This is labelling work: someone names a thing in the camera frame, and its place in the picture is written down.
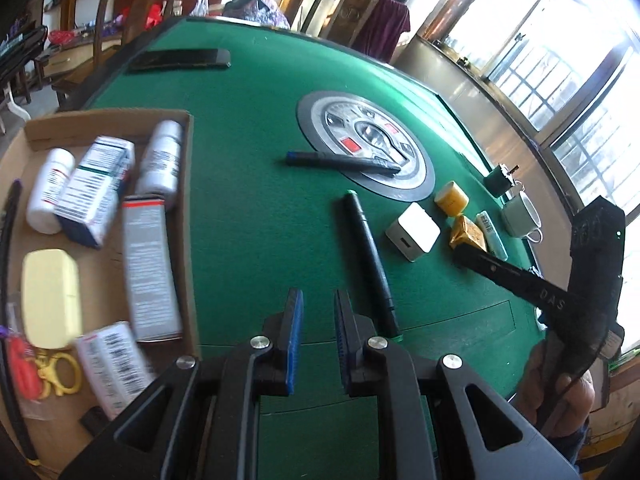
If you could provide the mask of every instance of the green tabletop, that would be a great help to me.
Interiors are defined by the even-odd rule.
[[[260,422],[261,480],[377,478],[376,407],[340,385],[333,295],[346,288],[354,309],[366,295],[344,249],[335,208],[355,189],[369,219],[396,303],[404,345],[437,358],[455,352],[502,395],[513,391],[540,339],[532,306],[452,262],[450,219],[420,205],[442,230],[431,252],[409,263],[384,231],[408,204],[376,195],[337,172],[288,168],[289,150],[310,150],[296,104],[321,90],[350,92],[391,112],[424,145],[436,190],[455,180],[465,213],[487,210],[509,261],[527,268],[524,244],[500,223],[482,186],[484,161],[432,92],[388,66],[325,43],[265,27],[183,20],[150,50],[226,48],[228,70],[119,75],[92,107],[184,108],[194,115],[191,257],[204,357],[260,332],[284,306],[290,286],[305,296],[296,393],[265,398]]]

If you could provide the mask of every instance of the scissors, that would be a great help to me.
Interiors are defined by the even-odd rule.
[[[60,359],[73,368],[74,383],[65,386],[58,377],[56,367]],[[12,375],[20,394],[28,400],[43,400],[49,397],[51,385],[57,396],[78,393],[82,387],[82,372],[78,361],[66,352],[56,352],[48,357],[44,350],[33,354],[28,343],[17,336],[9,338],[9,361]]]

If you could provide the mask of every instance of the human hand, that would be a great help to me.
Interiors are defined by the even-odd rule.
[[[534,426],[538,417],[538,408],[542,405],[545,397],[542,383],[544,355],[545,342],[541,341],[531,349],[529,360],[524,367],[524,373],[513,399],[513,407]],[[571,378],[568,375],[561,375],[556,383],[556,392],[562,392],[570,382]],[[551,430],[550,437],[571,435],[581,428],[584,421],[587,420],[595,398],[591,373],[587,370],[580,380],[576,381],[574,386],[564,394],[563,398],[568,403],[568,407]]]

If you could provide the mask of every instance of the black smartphone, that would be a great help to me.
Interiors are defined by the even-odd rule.
[[[127,72],[229,68],[230,66],[231,53],[224,48],[176,48],[143,52],[129,63]]]

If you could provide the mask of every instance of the maroon towel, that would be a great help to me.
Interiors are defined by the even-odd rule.
[[[407,6],[393,0],[380,0],[351,47],[388,63],[398,45],[400,34],[409,30],[411,25]]]

